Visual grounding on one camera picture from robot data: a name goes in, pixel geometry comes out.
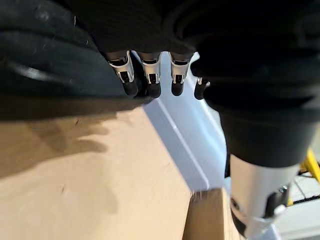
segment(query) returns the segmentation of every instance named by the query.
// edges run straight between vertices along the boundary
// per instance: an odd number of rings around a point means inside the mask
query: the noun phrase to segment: white surface
[[[320,195],[320,185],[314,178],[296,176],[290,188],[293,201]],[[301,239],[320,235],[320,199],[288,207],[287,211],[276,222],[279,233],[284,240]]]

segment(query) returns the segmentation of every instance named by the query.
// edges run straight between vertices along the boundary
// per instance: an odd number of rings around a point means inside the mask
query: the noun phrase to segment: robotic hand
[[[260,234],[286,209],[320,119],[319,1],[51,1],[76,15],[130,96],[138,92],[130,51],[153,98],[161,94],[161,52],[170,52],[175,96],[198,52],[194,96],[220,114],[236,228]]]

